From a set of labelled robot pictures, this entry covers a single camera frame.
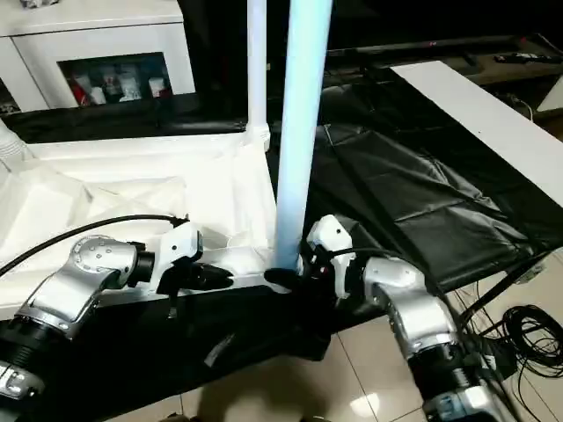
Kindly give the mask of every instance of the bottle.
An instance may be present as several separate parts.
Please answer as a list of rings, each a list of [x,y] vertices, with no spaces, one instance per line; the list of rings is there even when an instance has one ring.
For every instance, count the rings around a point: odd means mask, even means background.
[[[123,97],[120,99],[120,102],[142,98],[141,88],[137,82],[135,74],[122,73],[119,76],[119,79],[121,83],[121,90],[123,91]]]
[[[77,81],[77,84],[86,92],[86,94],[90,94],[91,92],[91,80],[90,76],[87,73],[79,73],[74,75],[74,80]]]
[[[80,86],[77,81],[74,79],[70,80],[69,86],[72,91],[72,95],[74,95],[74,98],[79,106],[84,107],[90,105],[90,98],[88,97],[88,94],[82,89],[82,86]]]
[[[101,86],[92,86],[90,97],[94,104],[106,103],[106,96],[104,95],[104,90],[102,90]]]
[[[110,103],[117,102],[121,98],[121,86],[120,81],[117,77],[117,72],[113,65],[106,65],[101,67],[102,78],[104,79],[104,90],[106,92],[106,98],[109,99]]]
[[[162,91],[166,89],[165,79],[163,77],[152,77],[149,79],[150,92],[153,98],[158,98],[162,95]]]

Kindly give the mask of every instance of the white pole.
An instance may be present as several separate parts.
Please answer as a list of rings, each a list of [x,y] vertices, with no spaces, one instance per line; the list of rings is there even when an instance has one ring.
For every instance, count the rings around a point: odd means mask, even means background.
[[[279,268],[297,268],[332,5],[291,0],[275,227]]]
[[[270,132],[266,122],[266,3],[267,0],[248,0],[247,3],[247,74],[248,124],[251,135],[263,138],[269,148]]]

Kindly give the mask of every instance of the white tabletop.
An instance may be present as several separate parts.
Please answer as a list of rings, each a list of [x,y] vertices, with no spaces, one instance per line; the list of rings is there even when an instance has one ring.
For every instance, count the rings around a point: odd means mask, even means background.
[[[442,62],[393,70],[563,207],[563,142]]]
[[[24,9],[0,0],[0,36],[183,22],[176,0],[61,0]]]

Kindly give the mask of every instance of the black tablecloth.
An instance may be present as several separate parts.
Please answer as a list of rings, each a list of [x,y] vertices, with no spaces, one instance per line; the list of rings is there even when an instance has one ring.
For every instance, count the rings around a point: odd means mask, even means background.
[[[274,187],[280,104],[268,105]],[[243,130],[237,115],[187,95],[5,122],[27,142],[60,142]],[[305,229],[330,213],[348,218],[355,245],[400,251],[448,290],[563,245],[561,208],[390,70],[323,91]],[[382,314],[262,287],[184,297],[179,310],[174,321],[167,301],[99,309],[29,415],[109,418],[277,354],[322,359],[331,333]]]

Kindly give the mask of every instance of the tile floor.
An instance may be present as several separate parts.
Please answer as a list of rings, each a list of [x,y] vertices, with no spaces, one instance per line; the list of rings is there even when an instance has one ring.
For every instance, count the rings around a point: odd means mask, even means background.
[[[487,306],[494,320],[507,308],[532,303],[563,323],[563,252],[552,254],[545,265],[534,280],[514,285]],[[482,280],[479,292],[486,292],[502,275]],[[461,297],[471,303],[475,285],[465,287]],[[475,322],[486,326],[479,315]],[[514,376],[506,381],[508,390],[514,382]],[[563,379],[524,372],[522,392],[542,422],[563,422]],[[112,421],[157,422],[183,411],[204,422],[297,422],[303,415],[320,415],[332,422],[423,422],[421,405],[388,322],[379,318],[333,336],[321,362],[276,358]],[[524,421],[534,421],[526,410],[521,414]]]

